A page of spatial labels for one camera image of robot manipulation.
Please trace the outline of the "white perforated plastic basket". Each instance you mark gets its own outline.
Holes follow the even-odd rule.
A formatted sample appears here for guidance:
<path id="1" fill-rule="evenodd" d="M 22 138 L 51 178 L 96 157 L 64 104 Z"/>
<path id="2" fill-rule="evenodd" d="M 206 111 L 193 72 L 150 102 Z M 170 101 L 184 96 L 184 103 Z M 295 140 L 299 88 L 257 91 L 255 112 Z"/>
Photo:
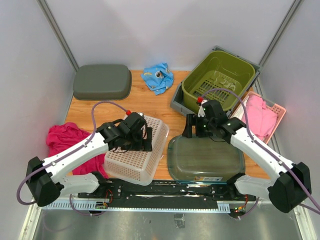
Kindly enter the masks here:
<path id="1" fill-rule="evenodd" d="M 145 119 L 147 125 L 152 128 L 152 151 L 107 152 L 103 167 L 109 177 L 141 186 L 147 186 L 152 182 L 162 158 L 170 128 L 158 118 L 146 115 Z"/>

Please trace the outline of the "translucent blue plastic tub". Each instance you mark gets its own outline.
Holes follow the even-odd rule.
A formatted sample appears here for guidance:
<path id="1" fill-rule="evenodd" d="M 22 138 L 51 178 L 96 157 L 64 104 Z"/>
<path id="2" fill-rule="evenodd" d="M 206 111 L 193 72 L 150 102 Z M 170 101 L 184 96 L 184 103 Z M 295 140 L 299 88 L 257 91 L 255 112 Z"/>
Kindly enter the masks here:
<path id="1" fill-rule="evenodd" d="M 168 144 L 167 168 L 180 183 L 225 183 L 246 164 L 243 152 L 222 139 L 178 135 Z"/>

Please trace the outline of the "dark grey plastic tray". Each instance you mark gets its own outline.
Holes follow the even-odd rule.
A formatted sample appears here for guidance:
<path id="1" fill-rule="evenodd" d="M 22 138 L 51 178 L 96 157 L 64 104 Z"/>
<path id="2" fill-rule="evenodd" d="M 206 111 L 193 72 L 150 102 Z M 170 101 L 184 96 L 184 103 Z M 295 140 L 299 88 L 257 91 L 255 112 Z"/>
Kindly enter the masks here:
<path id="1" fill-rule="evenodd" d="M 132 73 L 123 64 L 81 66 L 73 81 L 73 96 L 78 100 L 123 100 L 131 92 Z"/>

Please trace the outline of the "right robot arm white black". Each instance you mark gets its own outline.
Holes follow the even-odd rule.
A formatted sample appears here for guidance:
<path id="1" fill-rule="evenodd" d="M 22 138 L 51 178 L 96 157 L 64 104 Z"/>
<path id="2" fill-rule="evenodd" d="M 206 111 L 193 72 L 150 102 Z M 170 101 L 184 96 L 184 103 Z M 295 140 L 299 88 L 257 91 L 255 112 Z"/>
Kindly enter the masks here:
<path id="1" fill-rule="evenodd" d="M 289 213 L 311 196 L 310 169 L 281 156 L 237 117 L 228 118 L 217 100 L 202 100 L 198 113 L 186 115 L 183 137 L 218 137 L 248 155 L 269 179 L 237 173 L 228 181 L 227 196 L 238 200 L 243 195 L 270 200 L 274 207 Z"/>

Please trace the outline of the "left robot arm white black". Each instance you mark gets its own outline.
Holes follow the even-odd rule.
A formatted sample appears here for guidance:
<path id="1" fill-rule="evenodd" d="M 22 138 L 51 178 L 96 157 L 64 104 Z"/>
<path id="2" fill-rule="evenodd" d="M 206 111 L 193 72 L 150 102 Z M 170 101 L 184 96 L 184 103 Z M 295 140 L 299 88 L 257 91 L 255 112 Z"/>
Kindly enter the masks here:
<path id="1" fill-rule="evenodd" d="M 62 195 L 73 193 L 93 194 L 101 198 L 107 193 L 105 178 L 100 173 L 73 175 L 67 173 L 88 160 L 115 149 L 151 152 L 152 127 L 145 117 L 132 112 L 124 119 L 105 122 L 91 135 L 70 148 L 43 160 L 37 156 L 28 161 L 26 185 L 35 204 L 45 207 Z"/>

